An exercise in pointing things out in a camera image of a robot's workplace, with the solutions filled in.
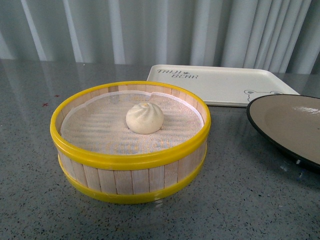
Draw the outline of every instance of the white bun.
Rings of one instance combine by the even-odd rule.
[[[152,134],[161,128],[164,118],[164,113],[156,104],[140,102],[127,112],[125,121],[137,134]]]

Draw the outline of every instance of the bear illustration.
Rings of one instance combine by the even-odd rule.
[[[254,90],[245,90],[244,93],[248,95],[248,102],[251,102],[253,99],[266,96],[266,95],[283,94],[280,91],[263,92],[263,91],[254,91]]]

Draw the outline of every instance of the black plate rim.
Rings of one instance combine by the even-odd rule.
[[[307,159],[297,153],[295,153],[294,151],[284,147],[283,145],[281,145],[280,143],[278,143],[276,140],[274,140],[273,138],[271,138],[269,135],[267,135],[256,123],[255,121],[253,120],[252,116],[251,116],[251,113],[250,113],[250,107],[251,105],[256,102],[257,100],[259,99],[262,99],[262,98],[266,98],[266,97],[269,97],[269,98],[272,98],[272,97],[277,97],[277,96],[295,96],[295,97],[305,97],[305,98],[312,98],[312,99],[318,99],[320,100],[320,98],[318,97],[314,97],[314,96],[307,96],[307,95],[296,95],[296,94],[276,94],[276,95],[264,95],[264,96],[260,96],[260,97],[257,97],[255,98],[254,100],[252,100],[251,102],[249,102],[247,108],[246,108],[246,116],[249,120],[249,122],[251,123],[251,125],[258,131],[258,133],[260,133],[264,138],[266,138],[267,140],[269,140],[270,142],[272,142],[277,148],[279,148],[280,150],[284,151],[286,154],[289,154],[290,156],[292,156],[293,158],[295,158],[297,161],[296,161],[296,164],[299,165],[300,162],[308,165],[309,167],[312,167],[312,168],[316,168],[317,171],[320,171],[320,164],[310,160],[310,159]]]

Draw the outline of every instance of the wooden slat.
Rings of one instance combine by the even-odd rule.
[[[84,104],[86,101],[90,100],[92,97],[91,97],[91,93],[88,92],[78,98],[76,98],[75,100],[73,100],[73,107],[78,107],[79,105],[81,104]]]
[[[164,187],[176,184],[178,181],[178,162],[167,164],[164,166]]]
[[[70,112],[71,109],[73,109],[75,107],[75,103],[69,102],[62,110],[62,114],[63,114],[63,119],[67,116],[67,114]]]
[[[101,192],[98,169],[86,165],[83,165],[83,169],[88,187]]]
[[[109,87],[109,93],[118,92],[119,86],[110,86]]]
[[[60,112],[58,114],[58,116],[56,117],[56,120],[55,120],[55,128],[56,130],[58,131],[59,134],[61,134],[60,130],[61,130],[61,126],[62,126],[62,123],[64,121],[64,115],[62,112]]]
[[[145,85],[145,91],[147,93],[153,93],[155,91],[155,86],[154,85]]]
[[[67,173],[74,179],[76,179],[76,174],[74,170],[74,166],[72,165],[72,161],[66,155],[64,155],[61,151],[58,150],[58,154],[62,163],[62,166],[67,171]]]
[[[101,191],[104,193],[117,194],[115,173],[112,170],[98,169]]]
[[[180,91],[179,90],[176,90],[176,89],[172,89],[172,96],[175,96],[175,97],[179,97],[180,95]]]
[[[163,87],[163,93],[172,95],[172,89],[169,87]]]
[[[100,91],[99,90],[92,91],[92,92],[90,92],[90,96],[92,99],[95,97],[98,97],[98,96],[100,96]]]
[[[148,169],[133,170],[132,186],[133,194],[143,194],[149,192],[149,171]]]
[[[131,171],[114,171],[116,192],[122,195],[134,193]]]
[[[101,88],[101,89],[99,89],[99,93],[100,93],[100,95],[107,94],[107,93],[109,93],[109,88],[108,87]]]
[[[150,192],[163,189],[165,187],[165,167],[158,166],[149,169]]]
[[[128,89],[129,89],[128,85],[119,85],[119,87],[118,87],[119,91],[126,91]]]
[[[137,90],[137,85],[136,84],[129,84],[128,85],[128,90],[131,90],[131,91],[136,91]]]
[[[75,179],[82,185],[88,187],[84,166],[76,161],[71,161],[75,173]]]
[[[186,100],[187,94],[185,92],[180,91],[179,92],[179,98],[183,101]]]
[[[145,91],[146,91],[146,85],[144,85],[144,84],[137,84],[137,85],[136,85],[136,89],[137,89],[138,91],[143,91],[143,92],[145,92]]]
[[[157,93],[163,93],[164,87],[163,86],[154,86],[154,91]]]
[[[178,161],[178,182],[188,176],[194,169],[194,154],[190,154]]]
[[[190,104],[191,106],[193,106],[194,105],[194,98],[192,97],[192,96],[190,96],[190,95],[186,95],[185,96],[185,101],[188,103],[188,104]]]
[[[206,122],[207,120],[207,114],[206,114],[206,111],[205,111],[205,108],[201,105],[201,104],[198,104],[197,108],[196,108],[199,113],[201,114],[202,116],[202,119],[204,122]]]

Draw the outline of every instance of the table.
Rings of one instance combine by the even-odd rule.
[[[150,68],[0,61],[0,239],[319,239],[320,176],[263,138],[245,108],[209,107],[203,168],[174,195],[120,205],[69,184],[49,132],[53,111],[81,90],[146,80]],[[276,75],[320,98],[320,75]]]

